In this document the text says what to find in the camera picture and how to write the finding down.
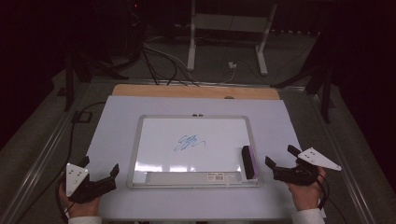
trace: cable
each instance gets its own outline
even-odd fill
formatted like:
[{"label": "cable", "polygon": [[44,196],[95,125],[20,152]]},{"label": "cable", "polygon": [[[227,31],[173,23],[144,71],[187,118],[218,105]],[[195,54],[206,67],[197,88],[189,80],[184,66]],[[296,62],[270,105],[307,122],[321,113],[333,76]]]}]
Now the cable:
[{"label": "cable", "polygon": [[[172,77],[171,78],[168,78],[168,77],[165,77],[165,76],[163,76],[163,75],[161,75],[160,73],[158,73],[156,70],[155,70],[155,68],[152,66],[152,64],[150,63],[150,61],[149,61],[149,57],[147,57],[147,54],[146,53],[151,53],[151,54],[153,54],[152,52],[144,52],[144,54],[146,55],[145,57],[146,57],[146,60],[145,61],[143,61],[144,63],[146,63],[146,65],[148,66],[148,70],[150,71],[150,73],[151,73],[151,76],[153,77],[153,78],[157,78],[157,76],[158,77],[162,77],[162,78],[164,78],[164,79],[169,79],[168,80],[168,82],[167,82],[167,84],[166,85],[169,85],[171,82],[172,82],[172,80],[174,80],[175,79],[175,76],[176,76],[176,74],[177,74],[177,67],[175,66],[175,64],[173,63],[173,66],[174,66],[174,68],[175,68],[175,72],[174,72],[174,74],[172,75]],[[160,81],[160,79],[158,78],[158,83],[157,83],[157,85],[160,85],[161,84],[161,81]]]},{"label": "cable", "polygon": [[233,67],[233,75],[232,75],[227,81],[223,81],[223,82],[220,82],[220,83],[218,83],[218,84],[225,84],[225,83],[227,83],[227,82],[233,80],[234,77],[235,77],[235,68]]},{"label": "cable", "polygon": [[[173,55],[168,54],[168,53],[165,53],[165,52],[162,52],[162,51],[159,51],[159,50],[157,50],[157,49],[153,49],[153,48],[151,48],[149,45],[147,45],[146,43],[143,43],[143,45],[144,45],[144,47],[143,47],[144,50],[150,50],[150,51],[152,51],[152,52],[156,52],[158,55],[160,55],[160,56],[162,56],[162,57],[168,59],[168,60],[171,61],[171,62],[173,62],[173,64],[174,64],[176,67],[179,68],[179,70],[181,71],[181,73],[183,74],[183,76],[184,76],[189,82],[191,82],[191,83],[192,83],[193,85],[195,85],[195,86],[199,86],[199,85],[197,84],[197,83],[199,83],[199,81],[196,80],[195,78],[193,78],[193,77],[191,76],[190,72],[187,70],[187,65],[184,64],[178,57],[173,56]],[[183,68],[180,67],[180,65],[179,65],[178,63],[176,63],[175,61],[173,61],[171,58],[174,58],[174,59],[176,59],[179,63],[181,63],[181,64],[183,65]],[[185,74],[184,71],[183,71],[184,69],[187,70],[187,74],[188,74],[189,76],[186,76],[186,74]]]},{"label": "cable", "polygon": [[347,219],[344,216],[344,214],[341,212],[341,210],[338,208],[338,206],[332,201],[332,199],[330,198],[330,186],[329,186],[329,182],[327,182],[326,178],[324,178],[323,175],[318,174],[319,176],[321,176],[323,178],[323,181],[325,182],[326,186],[327,186],[327,192],[324,191],[323,186],[321,185],[320,181],[317,180],[317,183],[319,184],[320,188],[323,191],[323,194],[325,194],[326,200],[329,200],[329,202],[334,206],[334,208],[338,211],[338,213],[340,214],[341,218],[344,220],[344,222],[347,224]]},{"label": "cable", "polygon": [[329,202],[334,206],[334,208],[338,211],[340,214],[341,218],[344,220],[344,222],[347,224],[347,219],[344,216],[344,214],[341,212],[341,210],[338,208],[338,206],[332,201],[332,199],[329,198]]},{"label": "cable", "polygon": [[148,65],[149,73],[151,74],[151,77],[152,77],[152,79],[154,80],[155,85],[159,85],[159,83],[158,83],[158,81],[157,81],[157,78],[155,77],[155,75],[154,75],[154,73],[153,73],[153,71],[152,71],[152,66],[151,66],[150,63],[149,63],[149,57],[147,56],[147,54],[146,54],[145,51],[142,50],[142,53],[143,53],[143,56],[145,56],[146,64]]},{"label": "cable", "polygon": [[67,209],[66,212],[64,212],[64,208],[62,207],[61,203],[61,198],[59,196],[59,188],[61,187],[62,183],[66,181],[66,176],[62,175],[61,178],[59,178],[56,188],[55,188],[55,200],[56,200],[56,205],[58,206],[59,212],[61,213],[61,219],[64,223],[68,223],[68,217],[66,216],[67,211],[71,208],[71,206]]},{"label": "cable", "polygon": [[75,205],[75,203],[72,203],[72,205],[70,205],[70,207],[69,208],[67,208],[67,210],[66,211],[64,211],[64,214],[66,215],[66,213],[68,213],[69,212],[69,210],[73,207]]},{"label": "cable", "polygon": [[[154,52],[154,51],[150,51],[150,50],[148,50],[148,52],[145,52],[145,53],[149,53],[149,54],[153,54],[153,55],[156,55],[156,56],[164,57],[163,55],[161,55],[161,54],[159,54],[159,53],[157,53],[157,52]],[[179,83],[181,83],[181,84],[183,84],[183,85],[186,85],[185,83],[183,83],[183,82],[181,82],[180,80],[177,80],[177,79],[176,79],[176,75],[177,75],[177,65],[176,65],[176,63],[173,62],[172,60],[169,59],[169,61],[171,62],[171,64],[174,66],[174,69],[175,69],[174,74],[173,74],[172,77],[170,77],[170,78],[165,77],[165,76],[159,74],[159,73],[154,69],[154,67],[152,66],[152,64],[151,64],[149,61],[147,61],[147,62],[145,62],[145,63],[147,64],[147,66],[148,66],[148,68],[150,69],[150,71],[153,72],[155,75],[157,75],[157,76],[159,76],[159,77],[162,77],[162,78],[165,78],[165,79],[169,79],[168,82],[167,82],[167,84],[166,84],[167,86],[168,86],[173,80],[176,80],[176,81],[178,81]]]},{"label": "cable", "polygon": [[105,104],[105,103],[106,102],[98,102],[98,103],[95,103],[95,104],[92,104],[92,105],[88,105],[85,108],[83,108],[81,111],[79,111],[73,117],[73,124],[72,124],[72,129],[71,129],[70,138],[69,138],[69,149],[68,149],[68,152],[67,152],[67,157],[66,157],[66,160],[64,162],[64,165],[62,166],[62,169],[55,175],[55,177],[53,177],[51,179],[51,181],[48,183],[48,185],[38,194],[38,196],[25,208],[25,210],[21,213],[20,217],[15,222],[16,224],[21,222],[23,217],[33,207],[33,205],[35,205],[35,203],[37,203],[37,201],[44,195],[44,193],[47,191],[47,189],[49,189],[50,186],[52,186],[52,184],[56,181],[56,179],[59,178],[59,176],[61,175],[62,171],[64,170],[64,167],[69,162],[70,157],[71,157],[71,153],[72,153],[73,132],[74,132],[74,129],[75,129],[75,126],[76,126],[76,120],[78,120],[78,118],[80,118],[80,116],[82,115],[83,112],[85,112],[86,109],[88,109],[88,108],[90,108],[92,106],[95,106],[95,105],[101,105],[101,104]]}]

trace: metal stand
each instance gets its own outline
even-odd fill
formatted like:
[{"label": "metal stand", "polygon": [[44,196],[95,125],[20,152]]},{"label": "metal stand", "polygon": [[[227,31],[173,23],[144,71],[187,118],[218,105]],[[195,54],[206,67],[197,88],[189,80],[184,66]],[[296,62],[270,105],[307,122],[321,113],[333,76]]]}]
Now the metal stand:
[{"label": "metal stand", "polygon": [[81,82],[90,82],[92,79],[92,75],[87,64],[103,71],[104,74],[115,79],[128,79],[128,77],[123,77],[113,70],[100,64],[86,53],[69,47],[66,50],[65,55],[66,87],[64,90],[62,90],[62,93],[59,94],[66,97],[66,106],[64,107],[64,111],[68,111],[74,102],[74,72],[76,72],[76,75]]},{"label": "metal stand", "polygon": [[267,66],[265,64],[264,56],[262,54],[268,34],[270,33],[272,21],[276,12],[277,4],[273,4],[268,17],[241,17],[241,16],[226,16],[226,15],[212,15],[201,14],[195,12],[195,0],[191,2],[191,36],[190,36],[190,50],[189,59],[187,61],[187,69],[194,70],[195,64],[195,30],[196,29],[210,29],[210,30],[225,30],[225,31],[243,31],[262,33],[262,42],[256,46],[257,60],[259,62],[260,73],[268,75]]},{"label": "metal stand", "polygon": [[308,84],[305,87],[306,93],[317,94],[320,87],[323,85],[323,93],[321,100],[320,113],[327,123],[329,120],[329,103],[330,103],[330,91],[332,85],[332,67],[328,68],[323,65],[314,65],[310,68],[301,71],[294,77],[291,77],[283,82],[270,85],[271,88],[283,89],[290,84],[304,78],[311,76]]}]

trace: black cable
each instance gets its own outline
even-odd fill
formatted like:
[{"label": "black cable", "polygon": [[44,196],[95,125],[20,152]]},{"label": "black cable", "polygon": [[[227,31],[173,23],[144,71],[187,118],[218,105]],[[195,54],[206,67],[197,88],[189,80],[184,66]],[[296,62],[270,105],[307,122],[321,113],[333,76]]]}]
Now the black cable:
[{"label": "black cable", "polygon": [[155,77],[155,75],[153,74],[153,71],[151,70],[151,69],[152,69],[152,66],[150,66],[150,63],[149,63],[149,57],[147,56],[147,54],[146,54],[145,51],[143,51],[143,50],[141,50],[141,51],[142,51],[143,55],[145,56],[146,64],[148,65],[148,70],[149,70],[149,72],[150,72],[150,74],[151,74],[152,79],[153,79],[154,82],[155,82],[155,85],[159,85],[159,84],[158,84],[158,81],[157,81],[157,78]]},{"label": "black cable", "polygon": [[[199,86],[198,84],[196,84],[191,78],[189,78],[189,77],[184,73],[183,68],[180,67],[180,65],[179,65],[177,62],[175,62],[173,59],[171,59],[170,57],[168,57],[166,54],[163,54],[163,53],[161,53],[160,51],[157,51],[157,50],[155,50],[155,49],[150,49],[150,48],[146,48],[146,47],[143,47],[143,50],[149,51],[149,52],[152,53],[152,54],[155,54],[155,55],[157,55],[157,56],[164,57],[165,59],[169,60],[174,66],[176,66],[176,67],[181,71],[181,73],[183,74],[183,76],[184,76],[189,82],[191,82],[191,83],[192,83],[193,85],[195,85],[195,86]],[[178,82],[180,82],[181,84],[187,86],[187,84],[185,84],[184,82],[181,82],[181,81],[179,81],[179,80],[177,80],[177,79],[175,79],[175,80],[178,81]]]},{"label": "black cable", "polygon": [[70,207],[67,208],[66,211],[64,211],[64,214],[66,215],[66,213],[69,212],[69,210],[75,205],[76,203],[72,203],[72,205],[70,205]]},{"label": "black cable", "polygon": [[344,214],[341,212],[341,210],[338,208],[338,206],[332,201],[332,199],[329,198],[329,202],[334,206],[334,208],[338,211],[340,214],[341,218],[344,220],[344,222],[347,224],[347,219],[344,216]]},{"label": "black cable", "polygon": [[318,183],[318,185],[320,186],[320,188],[321,188],[321,190],[322,190],[322,192],[323,192],[323,197],[322,197],[322,199],[320,200],[320,203],[319,203],[319,205],[318,205],[318,209],[322,209],[323,208],[323,206],[326,204],[326,202],[327,202],[327,199],[328,199],[328,193],[326,192],[326,190],[323,188],[323,185],[320,183],[320,181],[319,180],[317,180],[317,183]]},{"label": "black cable", "polygon": [[167,82],[167,84],[166,84],[167,86],[168,86],[173,80],[176,80],[176,75],[177,75],[177,64],[176,64],[174,61],[172,61],[172,60],[171,60],[170,58],[168,58],[166,55],[163,55],[163,54],[161,54],[161,53],[159,53],[159,52],[157,52],[157,51],[155,51],[155,50],[147,49],[147,48],[145,48],[145,47],[143,47],[143,50],[144,50],[146,53],[153,54],[153,55],[156,55],[156,56],[161,56],[161,57],[164,57],[164,58],[168,59],[169,62],[174,66],[174,69],[175,69],[174,74],[172,75],[172,77],[167,78],[167,77],[162,76],[161,74],[159,74],[159,73],[155,70],[155,68],[152,66],[151,63],[146,62],[147,65],[151,67],[152,71],[155,72],[155,74],[157,74],[159,77],[162,77],[162,78],[165,78],[165,79],[169,79],[168,82]]},{"label": "black cable", "polygon": [[338,211],[338,213],[340,214],[341,218],[344,220],[344,222],[347,224],[347,219],[344,216],[344,214],[341,212],[341,210],[338,208],[338,206],[332,201],[332,199],[330,198],[330,186],[329,186],[329,182],[327,182],[327,180],[324,178],[323,175],[319,174],[324,182],[326,183],[327,186],[327,200],[329,200],[329,202],[334,206],[334,208]]},{"label": "black cable", "polygon": [[83,108],[81,111],[79,111],[74,117],[73,117],[73,124],[72,124],[72,130],[70,133],[70,139],[69,139],[69,149],[67,152],[67,157],[65,160],[64,165],[62,166],[62,169],[56,174],[55,177],[53,177],[51,179],[51,181],[48,183],[48,185],[38,194],[38,196],[25,208],[25,210],[21,213],[20,217],[17,219],[17,221],[15,222],[16,224],[20,223],[21,220],[23,219],[23,217],[27,214],[27,212],[33,207],[33,205],[35,205],[35,203],[37,203],[37,201],[44,195],[44,193],[47,191],[47,189],[50,188],[50,186],[52,186],[52,184],[55,182],[55,180],[57,180],[59,178],[59,176],[61,175],[62,171],[64,170],[64,167],[66,166],[66,164],[70,161],[70,157],[71,157],[71,153],[72,153],[72,143],[73,143],[73,132],[74,132],[74,128],[76,126],[76,120],[78,120],[78,118],[81,116],[81,114],[83,112],[85,112],[86,109],[94,106],[94,105],[101,105],[101,104],[105,104],[106,102],[98,102],[92,105],[88,105],[85,108]]},{"label": "black cable", "polygon": [[61,213],[61,219],[64,223],[68,223],[68,218],[66,216],[66,212],[64,212],[64,208],[62,207],[61,203],[61,198],[59,196],[59,188],[61,187],[62,183],[66,180],[66,176],[62,175],[61,178],[59,178],[56,188],[55,188],[55,200],[56,200],[56,205],[58,206],[59,212]]}]

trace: small sticker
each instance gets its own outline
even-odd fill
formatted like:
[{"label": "small sticker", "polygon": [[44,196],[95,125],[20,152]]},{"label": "small sticker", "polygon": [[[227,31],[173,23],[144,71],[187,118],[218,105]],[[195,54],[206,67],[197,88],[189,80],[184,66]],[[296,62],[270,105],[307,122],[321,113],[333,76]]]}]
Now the small sticker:
[{"label": "small sticker", "polygon": [[224,173],[207,173],[208,181],[224,181]]}]

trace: floor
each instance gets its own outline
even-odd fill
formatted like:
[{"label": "floor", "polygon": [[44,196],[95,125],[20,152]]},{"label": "floor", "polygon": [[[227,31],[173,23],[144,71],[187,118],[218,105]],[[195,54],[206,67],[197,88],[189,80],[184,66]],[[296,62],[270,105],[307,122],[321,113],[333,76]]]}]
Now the floor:
[{"label": "floor", "polygon": [[[91,83],[77,83],[76,103],[71,111],[104,101],[118,83],[155,84],[153,77],[158,78],[157,82],[163,85],[171,80],[170,84],[175,85],[192,85],[193,81],[197,85],[268,88],[271,84],[297,74],[315,43],[315,38],[309,35],[270,34],[264,49],[269,74],[262,76],[254,51],[258,40],[260,37],[255,35],[234,34],[233,37],[224,37],[222,34],[207,34],[198,40],[194,71],[178,69],[176,76],[172,78],[175,73],[174,64],[163,56],[152,54],[150,49],[172,55],[168,57],[183,67],[183,63],[187,61],[189,39],[186,36],[177,37],[175,40],[154,36],[146,40],[144,45],[150,69],[148,60],[142,55],[133,66],[120,71],[128,80],[115,80],[92,70],[94,78]],[[125,61],[120,56],[113,59],[115,64]],[[236,63],[236,67],[229,68],[229,62]],[[321,148],[323,153],[343,165],[344,171],[341,173],[329,171],[331,198],[336,207],[331,203],[325,206],[328,216],[326,223],[343,223],[340,213],[346,217],[347,223],[396,223],[395,194],[358,125],[348,112],[337,87],[332,86],[332,108],[329,111],[331,123],[326,124],[318,115],[320,94],[316,96],[304,93],[307,81],[308,79],[303,79],[279,90],[279,95],[290,112],[302,148]],[[72,131],[72,113],[64,112],[64,98],[56,95],[64,87],[64,71],[55,76],[53,82],[55,90],[0,152],[2,218],[14,213],[18,217],[21,209],[26,204],[31,204],[62,168],[60,166],[66,157]],[[92,107],[92,121],[89,124],[80,124],[74,130],[71,161],[85,155],[102,110],[102,105]],[[41,151],[51,148],[53,150],[48,154],[48,161],[40,164],[40,170],[35,170],[37,178],[29,179],[30,182],[23,184],[25,176],[32,172],[35,158],[39,157]],[[25,186],[23,191],[20,191],[21,186]],[[56,210],[53,189],[50,186],[37,198],[21,223],[62,223]],[[112,220],[106,220],[105,223],[107,222],[119,223]],[[290,220],[256,222],[291,223]]]}]

